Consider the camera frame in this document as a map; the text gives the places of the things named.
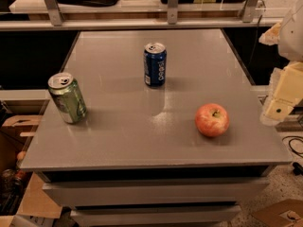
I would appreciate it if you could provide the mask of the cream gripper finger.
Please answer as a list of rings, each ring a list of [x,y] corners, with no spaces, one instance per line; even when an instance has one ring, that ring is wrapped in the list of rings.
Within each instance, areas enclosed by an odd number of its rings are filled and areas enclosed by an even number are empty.
[[[261,34],[258,41],[265,45],[274,45],[279,42],[279,31],[281,23],[274,24],[271,28]]]
[[[283,69],[275,68],[269,82],[260,121],[266,126],[281,123],[303,100],[303,63],[291,61]]]

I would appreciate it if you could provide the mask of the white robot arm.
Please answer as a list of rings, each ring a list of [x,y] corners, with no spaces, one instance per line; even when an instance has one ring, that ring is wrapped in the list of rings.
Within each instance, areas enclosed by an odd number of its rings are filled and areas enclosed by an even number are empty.
[[[289,61],[283,69],[275,68],[271,74],[260,115],[264,125],[275,126],[303,100],[303,0],[297,0],[283,21],[268,29],[258,41],[276,44],[278,54]]]

